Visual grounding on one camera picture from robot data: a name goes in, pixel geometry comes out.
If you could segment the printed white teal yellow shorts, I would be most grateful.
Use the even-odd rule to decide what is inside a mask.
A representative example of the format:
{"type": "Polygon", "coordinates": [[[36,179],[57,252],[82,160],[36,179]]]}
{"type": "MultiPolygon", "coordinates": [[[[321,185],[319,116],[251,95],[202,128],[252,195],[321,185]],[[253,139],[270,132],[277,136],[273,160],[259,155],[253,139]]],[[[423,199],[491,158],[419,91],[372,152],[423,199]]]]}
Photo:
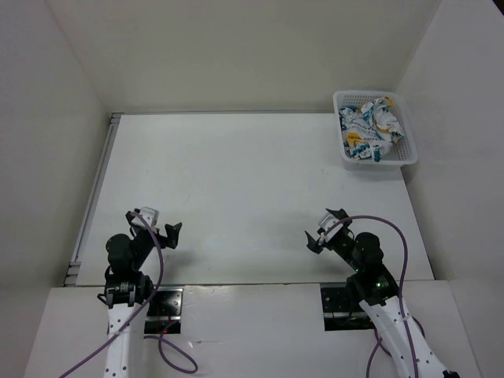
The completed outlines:
{"type": "Polygon", "coordinates": [[[376,98],[364,105],[339,109],[343,147],[348,158],[380,162],[406,134],[390,111],[391,97],[376,98]]]}

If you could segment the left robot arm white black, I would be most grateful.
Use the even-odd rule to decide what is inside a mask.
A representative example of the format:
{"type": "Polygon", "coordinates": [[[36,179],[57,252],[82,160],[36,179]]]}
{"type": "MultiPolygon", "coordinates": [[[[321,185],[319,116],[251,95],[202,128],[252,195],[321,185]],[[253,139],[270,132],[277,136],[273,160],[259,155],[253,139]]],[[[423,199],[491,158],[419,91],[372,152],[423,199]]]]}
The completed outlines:
{"type": "Polygon", "coordinates": [[[161,279],[141,271],[150,252],[176,249],[182,223],[156,227],[159,212],[143,207],[126,213],[131,235],[116,234],[106,242],[109,266],[103,292],[108,314],[104,377],[145,377],[143,336],[146,315],[156,308],[161,279]]]}

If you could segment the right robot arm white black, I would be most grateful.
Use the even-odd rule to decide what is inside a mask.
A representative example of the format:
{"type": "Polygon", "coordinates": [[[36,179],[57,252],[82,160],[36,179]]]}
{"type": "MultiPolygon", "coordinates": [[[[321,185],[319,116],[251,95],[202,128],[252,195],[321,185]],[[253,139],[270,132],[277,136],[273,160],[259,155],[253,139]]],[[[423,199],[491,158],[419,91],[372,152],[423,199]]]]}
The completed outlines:
{"type": "Polygon", "coordinates": [[[395,363],[400,377],[458,377],[448,369],[428,345],[422,327],[411,315],[403,295],[409,249],[400,228],[382,217],[350,216],[344,209],[327,209],[318,223],[317,237],[306,233],[307,248],[315,254],[335,252],[354,271],[346,279],[346,303],[362,309],[375,328],[376,345],[369,356],[365,375],[381,349],[395,363]],[[378,221],[394,229],[403,247],[402,271],[398,280],[384,264],[380,239],[371,232],[354,234],[350,225],[355,220],[378,221]]]}

